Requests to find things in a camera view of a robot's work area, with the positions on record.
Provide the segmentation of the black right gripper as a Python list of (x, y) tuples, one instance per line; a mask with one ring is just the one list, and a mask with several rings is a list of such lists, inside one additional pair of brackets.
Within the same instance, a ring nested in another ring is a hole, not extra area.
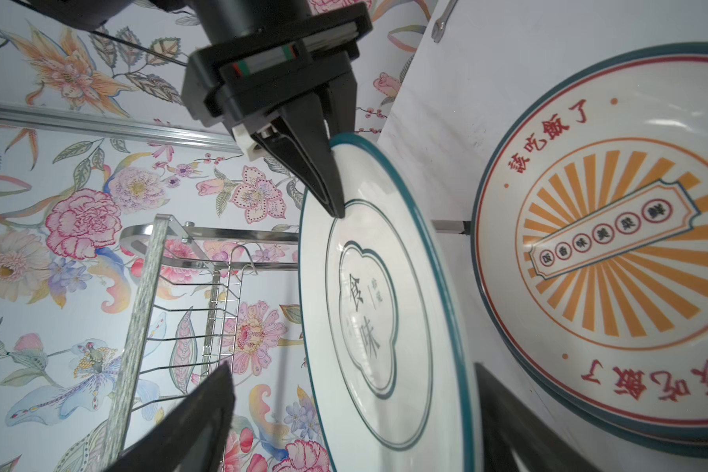
[(193, 119), (253, 140), (298, 177), (333, 218), (343, 218), (330, 147), (352, 128), (350, 79), (371, 29), (364, 2), (322, 14), (306, 1), (190, 1), (210, 42), (187, 62), (181, 98)]

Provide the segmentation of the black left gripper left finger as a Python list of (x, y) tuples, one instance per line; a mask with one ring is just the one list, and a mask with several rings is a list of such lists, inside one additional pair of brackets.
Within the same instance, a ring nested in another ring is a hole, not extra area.
[(219, 365), (108, 471), (218, 471), (235, 410), (231, 368)]

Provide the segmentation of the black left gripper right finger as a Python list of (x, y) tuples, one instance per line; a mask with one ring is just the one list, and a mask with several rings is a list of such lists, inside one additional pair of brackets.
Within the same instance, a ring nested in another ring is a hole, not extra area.
[(556, 435), (480, 363), (485, 471), (594, 471), (596, 467)]

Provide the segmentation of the white plate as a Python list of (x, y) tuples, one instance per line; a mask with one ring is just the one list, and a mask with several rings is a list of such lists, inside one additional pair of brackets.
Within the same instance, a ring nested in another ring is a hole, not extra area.
[(429, 220), (373, 143), (332, 140), (344, 215), (301, 210), (310, 380), (335, 471), (479, 471), (477, 380)]
[(486, 310), (556, 401), (635, 444), (708, 458), (708, 42), (557, 84), (480, 181)]

